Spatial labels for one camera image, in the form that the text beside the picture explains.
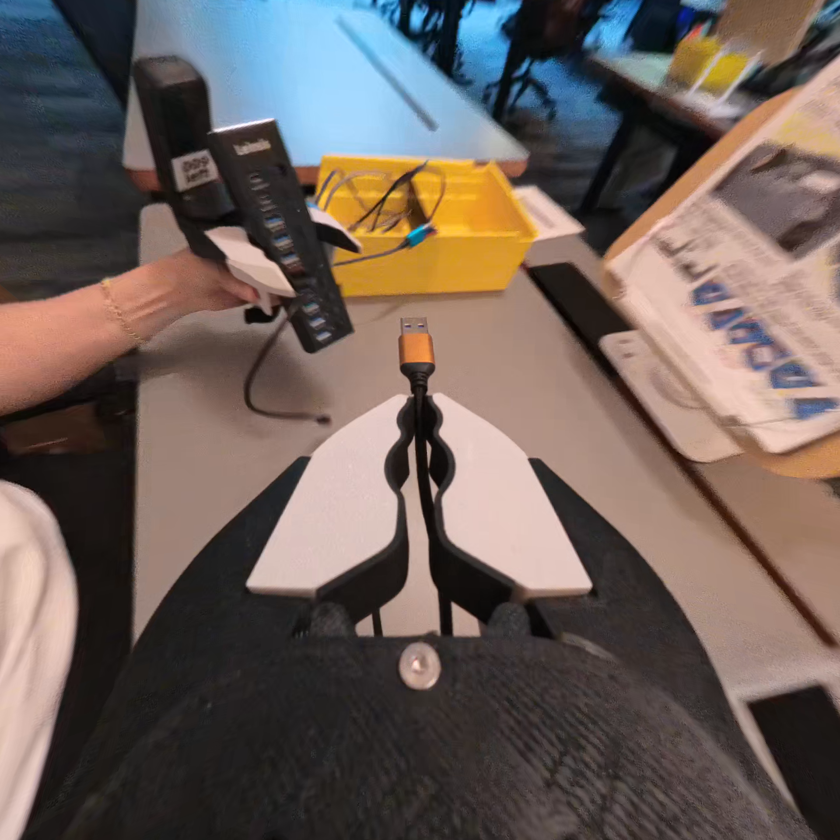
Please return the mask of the yellow plastic bin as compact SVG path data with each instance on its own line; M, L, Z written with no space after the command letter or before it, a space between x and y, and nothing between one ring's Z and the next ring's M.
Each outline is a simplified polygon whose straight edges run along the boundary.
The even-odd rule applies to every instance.
M714 36L686 37L677 45L665 78L679 88L721 95L738 81L752 57L741 45Z
M503 291L537 235L495 163L327 155L316 185L363 248L333 252L347 298Z

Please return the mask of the white laminated checklist sheet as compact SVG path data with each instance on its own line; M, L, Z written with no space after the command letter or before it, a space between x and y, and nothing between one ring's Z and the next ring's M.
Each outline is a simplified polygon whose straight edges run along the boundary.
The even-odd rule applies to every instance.
M547 193L535 185L517 185L512 189L519 204L537 231L533 243L580 237L585 227Z

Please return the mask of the rows of office desks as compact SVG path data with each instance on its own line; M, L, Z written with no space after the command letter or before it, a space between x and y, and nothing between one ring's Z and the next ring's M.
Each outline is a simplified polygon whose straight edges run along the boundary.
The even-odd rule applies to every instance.
M478 2L391 1L362 2L362 6L393 25L451 80L471 85L461 72L459 30ZM654 2L514 2L498 29L508 43L506 68L481 93L498 119L510 115L528 93L535 96L548 121L556 118L558 103L536 76L537 66L561 58L581 60L595 52L662 53L671 40L669 24L655 22Z

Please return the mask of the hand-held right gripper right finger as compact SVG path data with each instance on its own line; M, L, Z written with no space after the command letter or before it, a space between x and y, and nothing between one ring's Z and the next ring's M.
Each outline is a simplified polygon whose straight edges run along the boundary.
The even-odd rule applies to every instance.
M435 487L429 570L479 622L499 605L588 595L593 582L525 452L443 393L427 398Z

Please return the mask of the white rounded base plate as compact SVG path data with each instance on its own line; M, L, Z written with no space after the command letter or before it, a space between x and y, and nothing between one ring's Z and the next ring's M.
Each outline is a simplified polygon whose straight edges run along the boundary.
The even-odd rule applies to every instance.
M742 454L641 332L610 333L598 345L654 425L685 459L711 464Z

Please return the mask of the grey desk with wood edge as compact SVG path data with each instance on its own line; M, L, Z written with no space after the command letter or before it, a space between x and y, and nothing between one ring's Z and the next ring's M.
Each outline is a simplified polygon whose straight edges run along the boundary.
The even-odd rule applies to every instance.
M596 52L586 57L584 66L616 100L616 109L640 104L656 116L690 126L715 140L764 104L762 98L741 90L724 100L705 91L692 91L671 80L670 61L670 55L652 52Z
M133 57L204 77L214 128L276 120L301 182L324 156L494 161L529 153L375 12L321 2L139 1Z

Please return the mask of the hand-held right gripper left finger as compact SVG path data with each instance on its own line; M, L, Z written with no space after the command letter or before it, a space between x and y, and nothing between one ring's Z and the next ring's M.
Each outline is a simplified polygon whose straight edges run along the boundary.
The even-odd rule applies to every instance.
M247 579L249 592L341 605L362 621L404 587L403 485L413 401L395 395L333 433L309 457Z

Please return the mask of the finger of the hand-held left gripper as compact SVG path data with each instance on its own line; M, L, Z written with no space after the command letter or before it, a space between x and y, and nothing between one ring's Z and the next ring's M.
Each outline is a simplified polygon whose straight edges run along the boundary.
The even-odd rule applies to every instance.
M307 208L320 243L355 255L362 252L360 241L333 216L317 205L307 205Z
M265 315L280 301L298 295L283 270L263 248L253 244L243 227L216 226L203 233L222 253L230 273L254 290L254 305Z

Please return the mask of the plain wooden board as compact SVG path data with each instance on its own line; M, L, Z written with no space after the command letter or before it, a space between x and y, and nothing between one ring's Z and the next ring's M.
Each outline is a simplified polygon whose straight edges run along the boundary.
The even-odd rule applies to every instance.
M727 1L715 35L724 45L743 47L773 67L798 48L823 1Z

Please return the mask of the person's left hand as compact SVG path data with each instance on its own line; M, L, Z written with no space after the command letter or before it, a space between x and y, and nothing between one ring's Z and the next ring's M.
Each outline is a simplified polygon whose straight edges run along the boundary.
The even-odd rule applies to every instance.
M141 267L163 294L168 312L184 317L199 312L259 307L257 289L237 278L224 264L196 256L189 249Z

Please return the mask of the black usb hub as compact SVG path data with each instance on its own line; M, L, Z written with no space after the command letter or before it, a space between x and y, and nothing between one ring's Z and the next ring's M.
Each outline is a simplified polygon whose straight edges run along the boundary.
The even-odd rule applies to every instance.
M350 315L277 122L212 130L207 141L243 228L294 291L290 324L301 347L315 354L349 337Z

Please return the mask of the person's left forearm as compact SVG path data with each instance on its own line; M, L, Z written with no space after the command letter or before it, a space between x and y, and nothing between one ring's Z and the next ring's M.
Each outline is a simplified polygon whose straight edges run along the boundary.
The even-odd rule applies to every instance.
M1 413L58 396L169 326L163 294L142 269L1 310Z

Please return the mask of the wooden display board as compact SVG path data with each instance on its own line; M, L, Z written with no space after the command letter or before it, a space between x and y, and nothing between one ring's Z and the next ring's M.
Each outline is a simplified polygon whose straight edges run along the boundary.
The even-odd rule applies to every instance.
M744 144L761 131L765 123L771 122L778 112L786 108L803 89L803 86L794 87L760 104L745 115L680 176L607 250L599 279L600 291L609 305L629 324L631 329L644 331L644 325L635 317L626 303L623 282L616 278L611 269L613 261L623 252L634 247L637 241L645 238L662 219L687 202L705 181L709 180ZM731 429L729 434L745 455L762 469L775 475L804 480L829 480L839 477L838 433L783 454L765 452L748 433Z

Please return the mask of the black desk pad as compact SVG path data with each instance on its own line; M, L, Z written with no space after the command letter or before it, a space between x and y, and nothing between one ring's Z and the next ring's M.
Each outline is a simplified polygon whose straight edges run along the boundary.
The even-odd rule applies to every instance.
M563 262L526 267L525 270L602 373L611 379L617 378L616 369L602 352L600 341L607 335L630 331L631 326L573 264Z

